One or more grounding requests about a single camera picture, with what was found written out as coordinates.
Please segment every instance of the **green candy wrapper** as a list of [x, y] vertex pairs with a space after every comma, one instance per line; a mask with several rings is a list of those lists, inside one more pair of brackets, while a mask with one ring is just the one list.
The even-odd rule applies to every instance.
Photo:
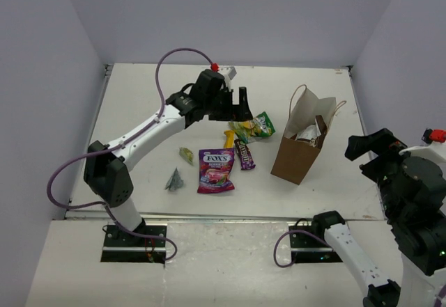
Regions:
[[266, 112], [260, 113], [253, 120], [231, 121], [229, 122], [229, 128], [237, 134], [237, 137], [243, 143], [251, 143], [258, 140], [258, 138], [268, 138], [276, 132]]
[[194, 153], [184, 147], [180, 147], [180, 156], [191, 166], [194, 165]]

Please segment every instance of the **candy bag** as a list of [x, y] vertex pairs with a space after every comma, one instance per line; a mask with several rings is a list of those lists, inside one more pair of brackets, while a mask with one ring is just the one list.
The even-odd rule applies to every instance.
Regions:
[[234, 148], [201, 149], [199, 160], [199, 194], [218, 194], [235, 189], [229, 180], [229, 173], [234, 164]]
[[194, 153], [190, 149], [180, 147], [180, 156], [191, 166], [194, 165]]
[[254, 161], [252, 160], [251, 152], [247, 145], [245, 145], [241, 140], [236, 140], [236, 150], [238, 158], [240, 159], [240, 165], [242, 170], [252, 170], [256, 167]]
[[253, 120], [231, 121], [229, 122], [229, 128], [237, 134], [237, 137], [243, 143], [254, 142], [257, 138], [267, 138], [276, 132], [266, 112], [260, 113]]

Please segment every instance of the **item inside bag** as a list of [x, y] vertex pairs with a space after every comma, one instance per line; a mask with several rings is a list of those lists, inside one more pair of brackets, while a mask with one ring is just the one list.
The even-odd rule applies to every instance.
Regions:
[[323, 121], [322, 116], [316, 116], [313, 125], [293, 135], [290, 139], [302, 141], [312, 147], [321, 149], [327, 130], [327, 125]]

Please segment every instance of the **paper bag handle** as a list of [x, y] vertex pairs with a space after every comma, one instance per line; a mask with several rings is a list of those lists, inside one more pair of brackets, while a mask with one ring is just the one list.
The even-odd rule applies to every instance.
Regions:
[[292, 94], [292, 96], [291, 96], [291, 99], [290, 99], [290, 108], [289, 108], [289, 111], [288, 111], [288, 119], [291, 117], [291, 106], [293, 105], [293, 98], [294, 98], [294, 95], [298, 92], [298, 90], [300, 89], [300, 88], [302, 88], [302, 87], [305, 87], [305, 90], [304, 90], [304, 92], [300, 95], [300, 97], [299, 97], [299, 99], [298, 99], [298, 101], [296, 102], [296, 104], [300, 101], [300, 98], [302, 98], [302, 96], [305, 94], [305, 91], [307, 91], [307, 85], [306, 84], [301, 84], [301, 85], [299, 85], [295, 90], [294, 90], [294, 93]]
[[333, 121], [333, 118], [335, 117], [336, 112], [338, 112], [338, 110], [340, 108], [342, 108], [346, 103], [347, 103], [346, 100], [342, 100], [342, 101], [339, 102], [339, 104], [334, 109], [332, 117], [330, 118], [330, 122], [328, 123], [327, 132], [330, 130], [330, 126], [332, 125], [332, 121]]

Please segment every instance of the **red connector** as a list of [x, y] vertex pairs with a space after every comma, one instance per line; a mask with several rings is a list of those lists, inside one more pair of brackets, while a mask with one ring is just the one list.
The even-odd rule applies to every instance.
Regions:
[[213, 63], [212, 65], [210, 65], [210, 69], [211, 69], [213, 72], [218, 72], [218, 64]]
[[446, 131], [443, 131], [442, 129], [434, 129], [431, 135], [429, 135], [429, 138], [432, 141], [444, 143], [446, 141]]

